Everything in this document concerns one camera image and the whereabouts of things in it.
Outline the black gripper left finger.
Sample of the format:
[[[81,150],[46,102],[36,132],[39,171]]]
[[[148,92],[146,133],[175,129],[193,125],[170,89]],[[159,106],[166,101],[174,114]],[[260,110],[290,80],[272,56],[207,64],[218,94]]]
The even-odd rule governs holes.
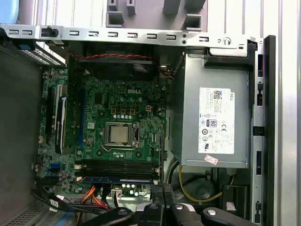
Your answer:
[[[162,226],[163,188],[150,187],[151,203],[138,204],[135,211],[117,207],[86,222],[87,226]]]

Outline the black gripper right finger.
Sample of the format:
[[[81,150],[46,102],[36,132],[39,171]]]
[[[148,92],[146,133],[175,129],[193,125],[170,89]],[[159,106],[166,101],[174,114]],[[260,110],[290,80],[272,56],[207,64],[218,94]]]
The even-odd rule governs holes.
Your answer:
[[[173,189],[164,185],[164,199],[166,205],[166,223],[169,226],[254,226],[244,218],[219,208],[209,207],[198,214],[184,203],[176,203]]]

